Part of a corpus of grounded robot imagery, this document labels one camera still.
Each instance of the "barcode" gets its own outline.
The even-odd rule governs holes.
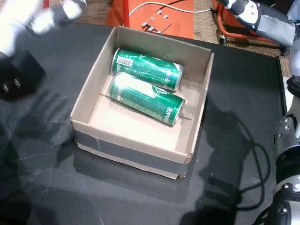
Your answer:
[[[132,63],[133,63],[133,60],[130,60],[130,59],[127,59],[127,58],[124,58],[124,57],[119,56],[119,57],[117,58],[117,63],[118,63],[118,64],[125,65],[125,66],[131,67],[131,66],[132,66]]]

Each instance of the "cardboard box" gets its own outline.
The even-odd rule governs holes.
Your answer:
[[[184,66],[175,93],[186,100],[174,127],[110,99],[111,62],[125,48]],[[198,137],[213,54],[171,38],[114,28],[99,54],[71,113],[79,148],[172,179],[184,177]]]

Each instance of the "brown carpet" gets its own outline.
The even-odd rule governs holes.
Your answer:
[[[89,4],[83,15],[77,20],[81,23],[91,23],[103,25],[109,9],[109,2],[112,0],[89,0]],[[50,0],[51,6],[59,4],[61,0]],[[200,11],[210,8],[211,0],[194,0],[194,10]],[[206,12],[194,15],[194,39],[218,44],[218,26],[216,24],[216,15],[212,12]],[[228,38],[226,46],[239,48],[255,53],[265,54],[276,57],[280,55],[277,45],[258,41],[241,41]],[[290,76],[288,68],[288,57],[280,57],[283,76]]]

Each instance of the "black tabletop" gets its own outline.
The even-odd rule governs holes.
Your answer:
[[[1,219],[252,224],[275,187],[273,134],[284,113],[277,60],[181,38],[215,58],[194,159],[186,178],[171,180],[94,156],[72,141],[70,112],[111,29],[71,24],[42,39],[18,40],[47,76],[36,94],[0,100]]]

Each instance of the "aluminum can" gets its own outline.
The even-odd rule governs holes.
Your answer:
[[[118,49],[112,60],[112,72],[126,72],[155,86],[177,91],[183,66],[151,56]]]
[[[115,75],[110,97],[138,111],[174,126],[185,100],[125,72]]]

